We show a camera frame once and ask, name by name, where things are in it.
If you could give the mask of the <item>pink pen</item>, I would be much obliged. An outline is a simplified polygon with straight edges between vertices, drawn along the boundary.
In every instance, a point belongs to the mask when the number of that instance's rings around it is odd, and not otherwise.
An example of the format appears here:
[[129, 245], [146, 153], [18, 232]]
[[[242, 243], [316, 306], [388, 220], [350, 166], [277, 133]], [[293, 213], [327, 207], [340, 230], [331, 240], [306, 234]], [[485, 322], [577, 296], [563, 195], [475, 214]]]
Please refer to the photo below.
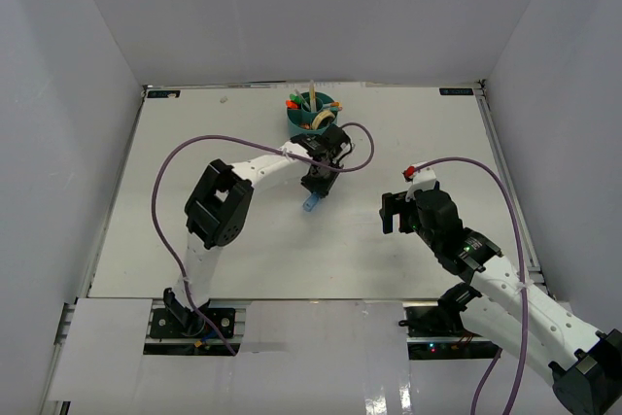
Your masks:
[[310, 80], [309, 82], [309, 105], [310, 105], [310, 110], [313, 113], [317, 113], [318, 112], [318, 108], [317, 108], [317, 101], [316, 101], [316, 91], [315, 91], [315, 83], [313, 80]]

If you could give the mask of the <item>orange cap black highlighter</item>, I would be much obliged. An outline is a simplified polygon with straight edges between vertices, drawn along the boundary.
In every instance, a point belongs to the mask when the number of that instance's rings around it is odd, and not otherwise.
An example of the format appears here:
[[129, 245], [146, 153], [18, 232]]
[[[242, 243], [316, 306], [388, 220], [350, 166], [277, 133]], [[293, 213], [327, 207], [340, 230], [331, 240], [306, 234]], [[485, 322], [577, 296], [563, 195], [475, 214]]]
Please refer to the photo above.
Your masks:
[[287, 100], [286, 106], [288, 109], [299, 110], [301, 108], [301, 103], [298, 100]]

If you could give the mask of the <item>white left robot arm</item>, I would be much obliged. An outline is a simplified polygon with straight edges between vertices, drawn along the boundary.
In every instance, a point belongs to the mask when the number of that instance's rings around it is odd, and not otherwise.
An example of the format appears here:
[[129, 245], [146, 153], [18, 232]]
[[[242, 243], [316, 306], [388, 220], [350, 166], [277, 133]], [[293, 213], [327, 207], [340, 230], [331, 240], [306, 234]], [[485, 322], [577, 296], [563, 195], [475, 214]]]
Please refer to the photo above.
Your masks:
[[311, 195], [324, 198], [352, 149], [350, 137], [332, 124], [321, 134], [298, 134], [263, 156], [208, 164], [184, 207], [188, 235], [186, 252], [177, 259], [180, 277], [163, 293], [175, 329], [185, 336], [203, 330], [219, 256], [240, 235], [253, 196], [298, 179]]

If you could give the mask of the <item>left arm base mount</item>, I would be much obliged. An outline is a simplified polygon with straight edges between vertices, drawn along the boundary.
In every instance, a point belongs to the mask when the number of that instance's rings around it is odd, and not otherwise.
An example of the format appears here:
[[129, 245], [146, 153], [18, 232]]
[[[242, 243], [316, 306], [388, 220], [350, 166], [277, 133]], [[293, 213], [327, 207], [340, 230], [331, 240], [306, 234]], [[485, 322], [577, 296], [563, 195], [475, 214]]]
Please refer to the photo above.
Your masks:
[[[225, 339], [234, 335], [234, 308], [212, 308], [203, 305], [199, 311], [207, 317]], [[153, 339], [203, 338], [219, 339], [214, 328], [177, 299], [171, 288], [163, 292], [163, 306], [153, 309], [149, 337]]]

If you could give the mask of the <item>green cap black highlighter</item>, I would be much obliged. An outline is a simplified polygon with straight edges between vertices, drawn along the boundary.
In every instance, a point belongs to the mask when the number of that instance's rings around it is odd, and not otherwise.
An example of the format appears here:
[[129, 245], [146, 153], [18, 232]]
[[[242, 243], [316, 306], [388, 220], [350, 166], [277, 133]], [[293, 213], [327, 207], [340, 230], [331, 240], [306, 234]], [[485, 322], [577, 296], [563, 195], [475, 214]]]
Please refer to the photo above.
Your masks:
[[290, 99], [292, 101], [294, 101], [294, 102], [297, 102], [297, 103], [301, 103], [303, 101], [303, 98], [301, 96], [299, 96], [297, 94], [293, 94], [293, 93], [290, 94]]

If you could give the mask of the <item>blue correction tape dispenser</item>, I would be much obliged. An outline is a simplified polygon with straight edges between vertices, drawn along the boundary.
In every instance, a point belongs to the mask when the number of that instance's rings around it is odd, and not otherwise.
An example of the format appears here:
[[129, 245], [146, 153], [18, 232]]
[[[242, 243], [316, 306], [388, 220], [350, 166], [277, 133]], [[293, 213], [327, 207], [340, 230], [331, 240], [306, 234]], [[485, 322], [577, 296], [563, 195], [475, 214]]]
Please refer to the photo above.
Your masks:
[[320, 202], [321, 197], [317, 193], [311, 193], [303, 202], [303, 210], [305, 212], [312, 212], [317, 204]]

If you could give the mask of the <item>beige masking tape roll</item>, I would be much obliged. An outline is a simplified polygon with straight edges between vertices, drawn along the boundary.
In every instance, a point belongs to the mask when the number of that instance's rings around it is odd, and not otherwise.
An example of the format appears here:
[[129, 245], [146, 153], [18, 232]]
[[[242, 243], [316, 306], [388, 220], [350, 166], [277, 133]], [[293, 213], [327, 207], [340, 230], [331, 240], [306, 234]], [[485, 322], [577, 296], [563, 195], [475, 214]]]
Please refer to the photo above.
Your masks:
[[312, 120], [310, 127], [312, 130], [318, 130], [326, 121], [331, 122], [335, 119], [335, 113], [331, 110], [323, 110], [319, 112]]

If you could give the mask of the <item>grey mechanical pencil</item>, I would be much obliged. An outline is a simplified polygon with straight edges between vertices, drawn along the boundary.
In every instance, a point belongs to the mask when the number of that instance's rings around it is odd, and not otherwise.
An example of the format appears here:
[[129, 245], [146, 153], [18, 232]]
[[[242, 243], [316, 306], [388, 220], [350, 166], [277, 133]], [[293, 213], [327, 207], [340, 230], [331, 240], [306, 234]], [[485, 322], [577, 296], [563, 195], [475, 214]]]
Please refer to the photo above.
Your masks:
[[311, 105], [310, 103], [306, 100], [306, 98], [296, 89], [295, 93], [297, 95], [297, 97], [300, 99], [301, 101], [301, 107], [306, 110], [307, 112], [311, 111]]

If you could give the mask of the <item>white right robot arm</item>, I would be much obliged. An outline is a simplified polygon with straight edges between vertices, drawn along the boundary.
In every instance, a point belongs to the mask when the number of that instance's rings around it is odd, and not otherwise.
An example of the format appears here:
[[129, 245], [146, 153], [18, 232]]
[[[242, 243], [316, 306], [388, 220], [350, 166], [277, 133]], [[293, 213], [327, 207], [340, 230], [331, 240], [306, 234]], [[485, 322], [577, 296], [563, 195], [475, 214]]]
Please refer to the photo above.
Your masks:
[[540, 374], [572, 414], [604, 414], [621, 398], [621, 333], [603, 332], [573, 315], [519, 272], [485, 235], [463, 225], [439, 189], [385, 193], [384, 233], [415, 233], [462, 284], [438, 312], [440, 327], [467, 329]]

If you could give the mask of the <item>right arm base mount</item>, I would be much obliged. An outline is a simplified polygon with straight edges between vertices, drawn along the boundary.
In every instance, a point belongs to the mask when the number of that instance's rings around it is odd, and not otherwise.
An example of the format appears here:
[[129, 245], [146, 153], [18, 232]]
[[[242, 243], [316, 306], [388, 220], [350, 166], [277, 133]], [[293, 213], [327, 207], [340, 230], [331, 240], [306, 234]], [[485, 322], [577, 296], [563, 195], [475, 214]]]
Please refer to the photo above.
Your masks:
[[398, 325], [407, 332], [409, 360], [491, 359], [499, 347], [468, 331], [461, 317], [467, 306], [480, 297], [474, 288], [461, 283], [448, 290], [436, 304], [405, 306]]

